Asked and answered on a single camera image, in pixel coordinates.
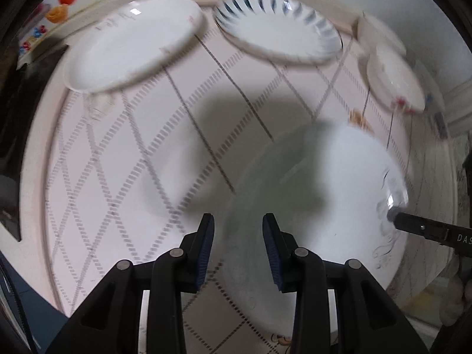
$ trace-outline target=blue striped plate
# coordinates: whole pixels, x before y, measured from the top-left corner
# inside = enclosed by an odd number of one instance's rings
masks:
[[[332,22],[297,0],[221,0],[213,17],[237,47],[274,61],[324,63],[343,47]]]

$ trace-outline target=checkered tablecloth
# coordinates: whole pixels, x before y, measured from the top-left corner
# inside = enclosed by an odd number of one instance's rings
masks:
[[[449,145],[428,117],[379,106],[365,54],[349,36],[329,65],[273,65],[233,47],[205,14],[205,31],[190,48],[148,80],[112,93],[99,120],[84,112],[79,94],[67,97],[45,188],[51,273],[70,315],[118,260],[156,259],[210,212],[216,232],[207,280],[183,298],[188,352],[284,353],[231,300],[220,270],[218,227],[255,157],[297,126],[350,121],[373,132],[403,169],[411,211],[452,222]],[[450,254],[410,236],[389,293],[404,304]]]

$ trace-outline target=oval white plate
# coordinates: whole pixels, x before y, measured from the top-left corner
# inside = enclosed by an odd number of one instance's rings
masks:
[[[64,83],[106,91],[151,73],[180,51],[203,20],[193,0],[137,0],[109,14],[67,53]]]
[[[223,273],[242,312],[266,331],[291,336],[295,294],[274,284],[262,219],[275,214],[282,231],[322,259],[356,258],[386,288],[403,256],[407,234],[387,221],[406,206],[403,174],[385,148],[348,125],[303,127],[265,150],[249,169],[223,229]],[[331,331],[336,330],[330,293]]]
[[[236,46],[277,61],[324,63],[343,47],[334,25],[297,0],[221,0],[213,16]]]

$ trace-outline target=blue floor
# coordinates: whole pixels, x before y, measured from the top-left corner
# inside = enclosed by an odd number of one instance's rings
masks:
[[[15,269],[13,269],[1,252],[0,259],[5,264],[11,280],[13,281],[13,285],[20,296],[31,332],[39,345],[38,352],[44,353],[68,318],[52,307],[46,300],[44,300],[44,298],[41,297],[41,295],[36,293],[21,278]],[[9,293],[1,274],[0,286],[10,305],[10,309],[17,317],[18,323],[21,326],[13,294]]]

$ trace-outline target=yellow object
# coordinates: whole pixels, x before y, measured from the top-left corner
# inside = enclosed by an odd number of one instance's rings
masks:
[[[49,22],[53,24],[57,24],[59,22],[63,22],[67,18],[68,14],[68,5],[61,4],[59,6],[55,6],[49,9],[49,12],[46,13],[46,18]]]

